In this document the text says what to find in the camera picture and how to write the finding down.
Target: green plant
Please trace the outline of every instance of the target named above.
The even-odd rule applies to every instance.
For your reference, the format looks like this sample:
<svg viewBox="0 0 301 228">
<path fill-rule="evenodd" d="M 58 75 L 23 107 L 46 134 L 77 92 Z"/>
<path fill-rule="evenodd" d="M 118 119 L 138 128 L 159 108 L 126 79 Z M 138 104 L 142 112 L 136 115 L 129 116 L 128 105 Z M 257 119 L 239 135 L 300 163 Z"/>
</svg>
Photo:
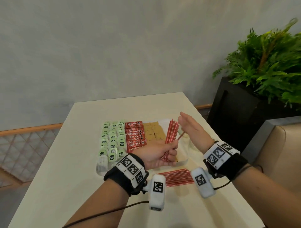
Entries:
<svg viewBox="0 0 301 228">
<path fill-rule="evenodd" d="M 301 104 L 301 33 L 288 30 L 297 22 L 292 19 L 283 31 L 256 35 L 253 29 L 238 49 L 228 54 L 228 64 L 214 71 L 215 78 L 226 69 L 233 84 L 245 83 L 259 96 L 279 99 L 292 107 Z"/>
</svg>

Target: white table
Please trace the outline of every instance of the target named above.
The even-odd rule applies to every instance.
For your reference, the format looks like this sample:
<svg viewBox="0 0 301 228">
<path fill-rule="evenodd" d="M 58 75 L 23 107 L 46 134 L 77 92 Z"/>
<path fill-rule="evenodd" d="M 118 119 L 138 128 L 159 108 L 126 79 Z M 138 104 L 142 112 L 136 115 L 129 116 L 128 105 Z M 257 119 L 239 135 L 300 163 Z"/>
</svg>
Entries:
<svg viewBox="0 0 301 228">
<path fill-rule="evenodd" d="M 103 183 L 95 169 L 104 121 L 177 119 L 180 111 L 194 117 L 218 139 L 182 92 L 75 103 L 9 228 L 62 227 Z M 205 167 L 200 152 L 191 149 L 189 156 L 185 168 Z M 170 169 L 160 168 L 155 172 Z M 226 178 L 216 179 L 213 185 L 226 182 Z M 148 200 L 148 195 L 132 196 L 128 204 L 141 200 Z M 264 225 L 232 184 L 217 190 L 217 194 L 208 199 L 203 199 L 196 186 L 189 184 L 166 189 L 162 212 L 150 211 L 145 204 L 126 209 L 119 227 L 261 228 Z"/>
</svg>

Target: gray wall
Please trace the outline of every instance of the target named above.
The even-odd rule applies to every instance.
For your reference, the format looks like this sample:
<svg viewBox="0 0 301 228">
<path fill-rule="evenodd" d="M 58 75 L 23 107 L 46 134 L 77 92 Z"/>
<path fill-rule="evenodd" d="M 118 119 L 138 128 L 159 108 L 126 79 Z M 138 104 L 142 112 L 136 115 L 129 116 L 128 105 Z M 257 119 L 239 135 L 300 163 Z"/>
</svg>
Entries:
<svg viewBox="0 0 301 228">
<path fill-rule="evenodd" d="M 300 12 L 300 0 L 0 0 L 0 130 L 63 122 L 78 101 L 211 103 L 237 41 Z"/>
<path fill-rule="evenodd" d="M 0 228 L 8 227 L 28 188 L 0 190 Z"/>
</svg>

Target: cable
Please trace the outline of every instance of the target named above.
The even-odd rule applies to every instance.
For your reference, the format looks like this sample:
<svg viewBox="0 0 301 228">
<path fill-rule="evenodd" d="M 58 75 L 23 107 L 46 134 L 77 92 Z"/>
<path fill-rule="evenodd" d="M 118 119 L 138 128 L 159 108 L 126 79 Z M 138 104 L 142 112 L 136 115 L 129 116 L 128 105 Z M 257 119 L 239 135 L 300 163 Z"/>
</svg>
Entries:
<svg viewBox="0 0 301 228">
<path fill-rule="evenodd" d="M 120 210 L 129 208 L 129 207 L 135 206 L 135 205 L 137 205 L 137 204 L 141 204 L 141 203 L 149 203 L 149 201 L 148 201 L 148 200 L 147 200 L 147 201 L 140 201 L 140 202 L 138 202 L 138 203 L 133 203 L 133 204 L 128 205 L 128 206 L 126 206 L 126 207 L 116 208 L 116 209 L 113 209 L 113 210 L 110 210 L 110 211 L 105 211 L 105 212 L 102 212 L 102 213 L 99 213 L 99 214 L 91 215 L 91 216 L 89 216 L 89 217 L 82 218 L 82 219 L 77 220 L 77 221 L 75 221 L 75 222 L 72 222 L 72 223 L 70 223 L 70 224 L 68 224 L 68 225 L 65 225 L 65 226 L 63 226 L 62 228 L 67 228 L 67 227 L 73 226 L 73 225 L 75 225 L 75 224 L 77 224 L 77 223 L 81 223 L 81 222 L 83 222 L 83 221 L 86 221 L 86 220 L 89 220 L 89 219 L 92 219 L 92 218 L 96 218 L 96 217 L 101 216 L 101 215 L 104 215 L 104 214 L 109 214 L 109 213 L 112 213 L 112 212 L 115 212 L 115 211 L 120 211 Z"/>
<path fill-rule="evenodd" d="M 246 169 L 248 169 L 248 168 L 250 168 L 250 167 L 259 167 L 259 168 L 261 169 L 261 172 L 264 173 L 264 172 L 263 172 L 263 167 L 262 167 L 261 165 L 249 165 L 249 166 L 246 166 L 245 168 L 243 168 L 240 172 L 238 172 L 238 173 L 236 174 L 236 176 L 234 177 L 234 179 L 235 179 L 236 177 L 238 177 L 243 171 L 245 171 Z M 217 189 L 223 188 L 223 187 L 225 187 L 226 185 L 228 185 L 228 184 L 230 184 L 230 183 L 231 183 L 231 181 L 227 182 L 226 184 L 224 184 L 224 185 L 222 185 L 222 186 L 220 186 L 220 187 L 216 187 L 216 188 L 213 188 L 213 189 L 214 189 L 214 190 L 217 190 Z"/>
</svg>

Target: black planter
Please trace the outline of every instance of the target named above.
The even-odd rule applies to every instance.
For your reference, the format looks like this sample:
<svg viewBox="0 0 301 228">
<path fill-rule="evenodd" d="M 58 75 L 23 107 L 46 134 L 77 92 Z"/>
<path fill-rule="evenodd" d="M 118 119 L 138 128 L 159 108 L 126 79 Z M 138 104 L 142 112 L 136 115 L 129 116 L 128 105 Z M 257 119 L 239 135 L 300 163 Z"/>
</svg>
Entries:
<svg viewBox="0 0 301 228">
<path fill-rule="evenodd" d="M 267 119 L 299 116 L 300 112 L 284 107 L 279 100 L 262 100 L 244 85 L 233 85 L 223 77 L 207 122 L 221 140 L 243 151 Z"/>
</svg>

